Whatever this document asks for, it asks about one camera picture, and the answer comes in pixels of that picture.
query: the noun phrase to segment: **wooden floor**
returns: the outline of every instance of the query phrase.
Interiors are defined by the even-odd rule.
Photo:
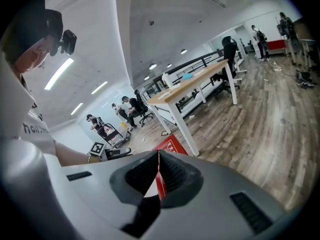
[[[307,200],[319,174],[320,85],[302,89],[296,67],[286,57],[273,57],[282,67],[273,71],[252,56],[237,89],[238,105],[223,91],[185,119],[199,159],[233,168],[264,188],[290,210]],[[320,84],[319,78],[312,75]],[[172,133],[191,154],[178,127]],[[133,153],[151,150],[163,141],[164,128],[156,117],[132,132],[127,145]]]

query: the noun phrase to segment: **office chair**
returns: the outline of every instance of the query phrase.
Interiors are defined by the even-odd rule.
[[[146,114],[146,112],[148,112],[148,107],[145,105],[145,103],[141,99],[139,91],[135,90],[134,94],[135,94],[136,99],[138,101],[139,107],[141,108],[141,112],[139,112],[139,114],[142,117],[142,119],[139,121],[139,124],[141,125],[141,127],[143,127],[145,125],[144,121],[147,118],[152,118],[152,119],[154,118],[153,116],[151,116],[151,114],[153,115],[154,113]]]
[[[237,42],[233,39],[232,39],[233,42],[231,42],[231,39],[232,39],[231,36],[226,36],[222,39],[223,59],[224,60],[228,59],[228,65],[230,67],[231,75],[232,75],[232,78],[234,78],[237,75],[234,67],[234,60],[235,60],[236,51],[237,51]],[[222,69],[222,74],[215,74],[213,76],[213,79],[215,81],[222,80],[222,84],[219,87],[218,93],[222,91],[227,91],[228,93],[231,94],[230,86],[227,85],[227,82],[229,82],[229,79],[228,79],[227,71],[225,68]],[[238,84],[235,84],[234,87],[237,87],[238,89],[240,89],[240,85]]]

